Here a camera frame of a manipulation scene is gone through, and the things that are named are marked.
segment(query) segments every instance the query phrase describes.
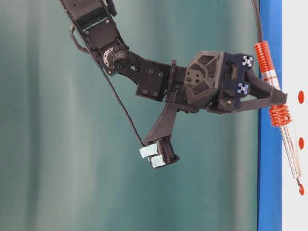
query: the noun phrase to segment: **red circle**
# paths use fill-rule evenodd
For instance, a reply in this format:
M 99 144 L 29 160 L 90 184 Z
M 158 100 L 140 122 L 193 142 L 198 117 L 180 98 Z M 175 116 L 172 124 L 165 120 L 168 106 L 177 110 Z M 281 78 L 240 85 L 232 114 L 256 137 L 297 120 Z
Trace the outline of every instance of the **red circle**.
M 298 145 L 299 145 L 299 148 L 300 148 L 300 149 L 303 149 L 303 148 L 304 148 L 305 142 L 304 142 L 304 139 L 303 139 L 302 137 L 299 138 Z
M 304 100 L 305 100 L 305 95 L 304 92 L 301 90 L 298 94 L 298 101 L 300 104 L 303 104 Z
M 305 189 L 302 184 L 299 185 L 299 193 L 303 196 L 305 194 Z

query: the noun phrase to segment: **black robotic arm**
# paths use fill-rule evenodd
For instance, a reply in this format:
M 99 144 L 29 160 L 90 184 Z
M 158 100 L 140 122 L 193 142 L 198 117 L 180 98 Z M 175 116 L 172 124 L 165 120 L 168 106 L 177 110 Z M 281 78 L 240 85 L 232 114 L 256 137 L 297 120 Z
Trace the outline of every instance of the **black robotic arm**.
M 176 162 L 170 142 L 178 111 L 231 113 L 285 104 L 287 95 L 259 79 L 247 54 L 201 51 L 188 67 L 143 59 L 129 50 L 116 27 L 112 0 L 59 0 L 72 23 L 71 37 L 108 75 L 121 74 L 137 85 L 136 95 L 166 106 L 143 142 L 141 155 L 154 168 Z M 77 30 L 85 48 L 74 37 Z M 251 95 L 252 100 L 243 100 Z

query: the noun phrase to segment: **white panel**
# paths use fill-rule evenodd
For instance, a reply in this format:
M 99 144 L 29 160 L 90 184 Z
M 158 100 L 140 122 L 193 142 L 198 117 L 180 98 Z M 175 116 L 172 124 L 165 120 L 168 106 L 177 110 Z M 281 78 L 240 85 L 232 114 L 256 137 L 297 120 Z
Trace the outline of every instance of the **white panel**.
M 295 146 L 302 167 L 302 184 L 308 187 L 307 148 L 300 150 L 298 140 L 303 137 L 308 144 L 308 2 L 301 0 L 282 1 L 282 38 L 283 38 L 283 91 L 288 93 L 288 105 L 294 121 L 295 130 L 291 135 L 296 138 Z M 300 104 L 298 93 L 303 91 L 306 101 Z M 284 231 L 307 230 L 308 194 L 301 196 L 296 180 L 293 179 L 285 151 L 283 152 L 283 186 L 282 186 L 282 229 Z

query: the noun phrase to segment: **green backdrop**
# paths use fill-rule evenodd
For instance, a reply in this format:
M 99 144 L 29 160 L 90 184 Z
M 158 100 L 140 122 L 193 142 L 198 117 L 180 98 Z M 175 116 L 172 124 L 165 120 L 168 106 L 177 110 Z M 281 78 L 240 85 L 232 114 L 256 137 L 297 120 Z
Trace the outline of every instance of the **green backdrop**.
M 115 0 L 140 56 L 254 54 L 249 0 Z M 1 1 L 0 230 L 257 230 L 257 111 L 179 113 L 181 160 L 153 170 L 57 0 Z M 112 77 L 144 137 L 164 108 Z

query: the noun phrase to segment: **wire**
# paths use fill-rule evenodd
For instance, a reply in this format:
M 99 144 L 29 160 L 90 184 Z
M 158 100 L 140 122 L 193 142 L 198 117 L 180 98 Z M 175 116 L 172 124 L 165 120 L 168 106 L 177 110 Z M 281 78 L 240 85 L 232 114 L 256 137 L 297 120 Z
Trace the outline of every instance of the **wire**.
M 86 54 L 89 54 L 87 48 L 82 47 L 82 46 L 78 43 L 78 41 L 76 40 L 76 38 L 75 38 L 75 36 L 74 36 L 74 30 L 75 30 L 75 27 L 72 25 L 71 28 L 69 29 L 69 33 L 70 33 L 71 39 L 73 40 L 74 44 L 76 45 L 76 47 L 77 47 L 81 52 L 86 53 Z M 105 77 L 105 79 L 106 79 L 108 85 L 110 86 L 111 91 L 112 91 L 113 94 L 115 95 L 116 100 L 119 102 L 121 108 L 123 109 L 124 114 L 126 115 L 127 119 L 129 120 L 130 125 L 132 126 L 132 128 L 133 128 L 133 130 L 134 130 L 134 132 L 135 132 L 135 135 L 137 136 L 138 141 L 140 142 L 140 144 L 141 144 L 143 147 L 145 147 L 145 144 L 143 143 L 142 139 L 140 138 L 140 135 L 139 135 L 139 133 L 138 133 L 138 131 L 137 131 L 135 125 L 134 125 L 133 120 L 131 119 L 131 117 L 130 117 L 128 111 L 126 110 L 124 104 L 122 103 L 122 101 L 121 101 L 119 95 L 117 94 L 117 92 L 116 92 L 114 86 L 112 85 L 110 79 L 108 78 L 108 75 L 106 74 L 106 72 L 105 72 L 100 66 L 99 66 L 99 68 L 100 68 L 102 74 L 104 75 L 104 77 Z
M 139 143 L 140 143 L 143 147 L 145 147 L 145 144 L 143 143 L 142 139 L 140 138 L 139 133 L 138 133 L 138 131 L 137 131 L 135 125 L 134 125 L 133 120 L 131 119 L 131 117 L 130 117 L 128 111 L 126 110 L 125 106 L 123 105 L 123 103 L 122 103 L 120 97 L 118 96 L 118 94 L 117 94 L 117 92 L 116 92 L 114 86 L 112 85 L 110 79 L 108 78 L 106 72 L 105 72 L 103 69 L 101 69 L 101 72 L 103 73 L 103 75 L 104 75 L 104 77 L 105 77 L 105 79 L 106 79 L 108 85 L 110 86 L 110 88 L 111 88 L 113 94 L 115 95 L 117 101 L 119 102 L 121 108 L 123 109 L 124 114 L 126 115 L 127 119 L 129 120 L 130 125 L 132 126 L 132 128 L 133 128 L 133 130 L 134 130 L 134 132 L 135 132 L 135 135 L 136 135 L 137 139 L 139 140 Z
M 254 8 L 254 13 L 255 13 L 258 42 L 263 42 L 262 23 L 261 23 L 260 10 L 258 8 L 257 0 L 251 0 L 251 3 L 252 3 L 252 6 Z
M 78 50 L 80 50 L 81 52 L 84 52 L 86 54 L 88 54 L 88 50 L 85 47 L 80 46 L 80 44 L 78 43 L 77 39 L 74 36 L 74 31 L 75 31 L 75 27 L 72 25 L 71 28 L 69 29 L 69 34 L 71 36 L 72 41 L 74 42 L 75 46 L 78 48 Z

